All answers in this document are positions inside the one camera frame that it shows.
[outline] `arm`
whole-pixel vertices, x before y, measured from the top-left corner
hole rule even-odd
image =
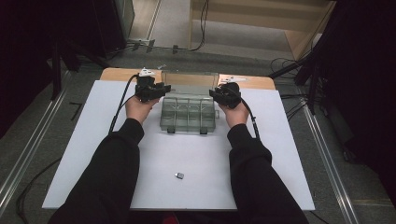
[[[49,223],[125,223],[139,173],[142,123],[158,100],[126,104],[127,120],[107,136]]]
[[[231,128],[228,133],[231,186],[244,223],[308,223],[303,211],[271,166],[271,152],[252,138],[248,112],[240,104],[231,110],[220,106]]]

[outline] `cable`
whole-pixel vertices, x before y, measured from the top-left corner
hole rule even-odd
[[[296,110],[293,111],[291,114],[289,114],[289,116],[288,116],[288,121],[290,121],[290,120],[294,117],[294,115],[296,115],[297,112],[298,112],[299,110],[301,110],[305,105],[306,105],[306,103],[304,103],[304,104],[301,105],[298,109],[296,109]]]
[[[286,99],[291,99],[291,98],[296,98],[296,97],[304,97],[306,98],[308,94],[281,94],[280,99],[286,100]]]
[[[225,88],[226,90],[228,90],[232,94],[234,94],[239,100],[241,100],[242,104],[244,104],[244,106],[247,108],[247,111],[250,114],[251,122],[253,123],[253,129],[254,129],[254,133],[256,134],[256,138],[260,140],[260,134],[259,134],[259,129],[257,128],[256,117],[253,116],[253,113],[251,112],[251,109],[248,106],[248,103],[244,99],[242,99],[241,96],[239,96],[235,91],[231,90],[230,88],[227,88],[225,86],[221,86],[221,87]]]
[[[276,58],[276,59],[273,59],[273,60],[271,61],[271,64],[270,64],[270,67],[271,67],[271,70],[272,70],[273,73],[270,74],[270,75],[268,75],[267,77],[270,77],[270,78],[274,79],[274,78],[276,78],[276,77],[282,77],[282,76],[284,76],[285,74],[289,73],[289,74],[292,74],[293,77],[282,77],[282,78],[296,78],[297,75],[291,73],[290,71],[295,69],[295,70],[297,70],[297,72],[299,72],[298,69],[299,69],[301,66],[303,66],[309,59],[312,58],[311,53],[313,53],[313,52],[314,52],[314,49],[313,49],[313,47],[312,47],[312,42],[311,42],[311,50],[309,50],[309,51],[307,51],[305,54],[303,54],[303,55],[300,57],[300,60],[298,60],[298,61],[294,61],[294,60],[290,60],[290,59],[284,59],[284,58]],[[274,71],[274,68],[273,68],[273,63],[274,63],[276,60],[279,60],[279,59],[284,59],[285,62],[293,62],[293,63],[285,67],[285,66],[284,66],[284,65],[285,65],[285,62],[283,62],[283,63],[282,63],[282,68],[279,69],[279,70],[277,70],[277,71],[275,72],[275,71]]]
[[[271,68],[271,71],[274,73],[275,72],[275,70],[274,70],[274,62],[276,62],[276,61],[278,61],[278,60],[284,60],[284,62],[282,63],[282,68],[285,68],[285,63],[287,63],[287,62],[292,62],[292,63],[296,63],[297,61],[295,61],[295,60],[290,60],[290,59],[286,59],[286,58],[275,58],[275,59],[273,59],[272,61],[271,61],[271,63],[270,63],[270,68]],[[295,76],[297,76],[297,74],[294,74],[294,73],[291,73],[291,72],[288,72],[288,73],[286,73],[286,74],[291,74],[292,75],[292,77],[282,77],[281,76],[281,78],[294,78]]]
[[[209,10],[209,0],[206,0],[204,3],[204,6],[202,8],[202,11],[201,11],[201,19],[200,19],[202,38],[201,38],[201,42],[197,48],[195,48],[195,49],[174,49],[174,48],[168,48],[168,47],[147,46],[144,44],[139,44],[139,47],[146,47],[149,49],[170,49],[170,50],[174,50],[174,51],[196,51],[196,50],[200,49],[201,47],[203,47],[205,45],[205,28],[206,28],[206,19],[207,19],[207,11],[208,10]],[[119,52],[127,50],[127,49],[135,48],[135,43],[130,43],[130,44],[132,44],[132,46],[127,46],[124,49],[116,50],[111,53],[119,53]]]
[[[128,91],[129,85],[131,84],[132,79],[134,79],[134,77],[137,78],[138,76],[139,76],[139,74],[135,74],[135,75],[131,76],[131,77],[129,78],[128,82],[126,83],[125,90],[124,90],[124,92],[123,92],[123,94],[122,94],[122,97],[121,97],[121,100],[120,100],[119,108],[117,109],[116,115],[113,117],[113,120],[111,120],[110,129],[108,130],[108,133],[109,133],[109,134],[111,134],[111,133],[113,132],[114,125],[116,124],[117,118],[119,117],[119,113],[120,113],[122,107],[123,107],[123,106],[125,105],[125,103],[126,103],[126,101],[125,101],[125,103],[124,103],[123,100],[124,100],[124,98],[125,98],[126,92]]]
[[[52,163],[50,163],[47,167],[45,167],[43,170],[40,171],[40,173],[38,173],[31,181],[30,183],[26,186],[26,188],[23,190],[23,192],[21,193],[21,195],[18,197],[16,205],[17,205],[17,215],[22,219],[23,223],[28,224],[29,221],[27,220],[26,215],[24,214],[24,203],[25,203],[25,199],[27,196],[27,193],[30,191],[30,189],[32,188],[33,184],[35,183],[35,181],[42,175],[44,174],[44,172],[46,172],[51,166],[53,166],[54,164],[56,164],[58,161],[60,161],[62,159],[59,158],[56,161],[53,161]]]
[[[289,114],[295,107],[297,107],[299,104],[301,103],[301,101],[297,104],[297,105],[295,105],[294,107],[292,107],[290,110],[288,110],[287,112],[286,112],[286,114]]]
[[[312,213],[312,215],[314,215],[315,217],[317,217],[320,221],[322,221],[323,223],[329,224],[329,222],[327,222],[326,220],[324,220],[323,218],[321,218],[320,216],[318,216],[317,214],[315,214],[314,212],[310,211],[310,213]]]

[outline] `white table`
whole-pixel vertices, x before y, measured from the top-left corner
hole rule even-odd
[[[107,135],[126,82],[96,81],[76,129],[50,185],[43,208],[60,207]],[[304,170],[291,135],[278,91],[241,89],[257,117],[262,141],[273,153],[273,166],[303,210],[315,210]],[[127,95],[134,93],[131,83]],[[234,210],[226,138],[229,130],[223,113],[216,130],[208,135],[168,134],[161,131],[162,102],[144,123],[140,142],[140,173],[131,204],[136,210]],[[117,130],[125,120],[120,113]],[[252,125],[247,124],[254,134]],[[184,174],[183,179],[175,173]]]

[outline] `black jacket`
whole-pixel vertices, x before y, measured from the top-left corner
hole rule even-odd
[[[134,223],[130,205],[139,173],[137,145],[143,135],[140,123],[127,119],[118,132],[107,136],[49,223]],[[228,139],[233,148],[230,171],[238,222],[308,223],[272,168],[270,151],[250,136],[247,126],[232,127]]]

